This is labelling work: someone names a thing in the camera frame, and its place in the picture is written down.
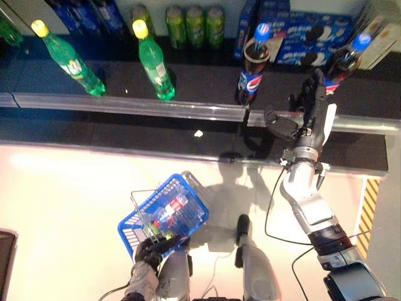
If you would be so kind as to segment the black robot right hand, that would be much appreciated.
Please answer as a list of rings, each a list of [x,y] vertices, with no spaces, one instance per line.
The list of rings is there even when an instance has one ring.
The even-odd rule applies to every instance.
[[[276,137],[295,141],[298,146],[307,146],[321,151],[325,143],[325,124],[330,103],[326,99],[325,76],[317,68],[302,84],[297,97],[290,96],[290,107],[303,112],[303,124],[278,115],[271,107],[264,110],[264,123]]]

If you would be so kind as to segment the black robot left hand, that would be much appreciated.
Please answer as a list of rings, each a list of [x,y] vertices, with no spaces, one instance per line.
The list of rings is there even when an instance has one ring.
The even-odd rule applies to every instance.
[[[159,273],[159,266],[166,254],[176,249],[180,244],[187,241],[186,236],[175,235],[167,239],[163,235],[156,235],[142,241],[135,251],[135,263],[144,261],[149,264],[156,275]]]

